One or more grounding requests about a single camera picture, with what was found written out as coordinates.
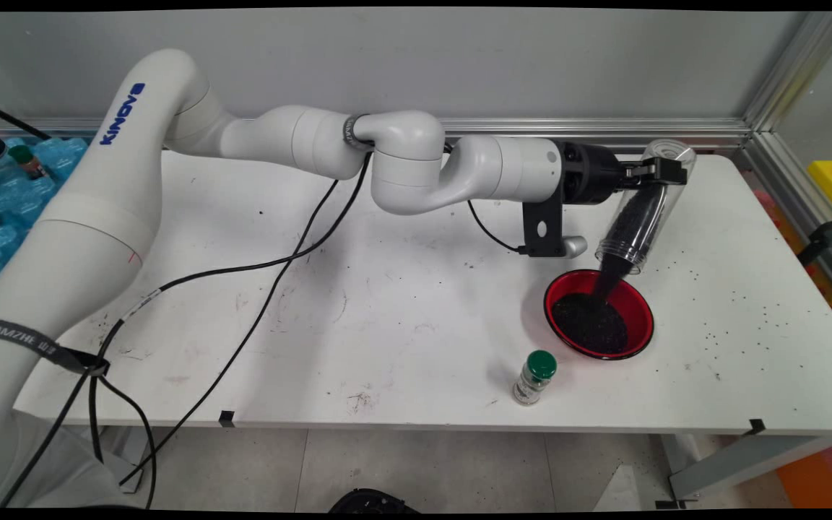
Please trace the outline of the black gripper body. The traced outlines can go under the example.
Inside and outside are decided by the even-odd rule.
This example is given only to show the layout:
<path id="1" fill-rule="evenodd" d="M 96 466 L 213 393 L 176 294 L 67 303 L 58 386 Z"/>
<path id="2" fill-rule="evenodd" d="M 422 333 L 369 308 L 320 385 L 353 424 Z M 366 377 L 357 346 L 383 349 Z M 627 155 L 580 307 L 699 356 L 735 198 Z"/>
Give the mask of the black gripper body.
<path id="1" fill-rule="evenodd" d="M 598 205 L 620 188 L 626 168 L 604 146 L 559 142 L 562 194 L 567 205 Z"/>

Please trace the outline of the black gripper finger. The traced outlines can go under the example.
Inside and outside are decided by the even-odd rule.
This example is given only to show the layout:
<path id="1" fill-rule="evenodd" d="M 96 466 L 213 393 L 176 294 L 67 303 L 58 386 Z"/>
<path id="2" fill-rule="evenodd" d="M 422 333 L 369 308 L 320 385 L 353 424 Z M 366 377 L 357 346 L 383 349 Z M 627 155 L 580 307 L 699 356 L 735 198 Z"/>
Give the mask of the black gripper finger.
<path id="1" fill-rule="evenodd" d="M 623 175 L 618 189 L 644 189 L 654 185 L 684 186 L 688 182 L 683 162 L 664 157 L 648 157 L 640 161 L 620 163 Z"/>

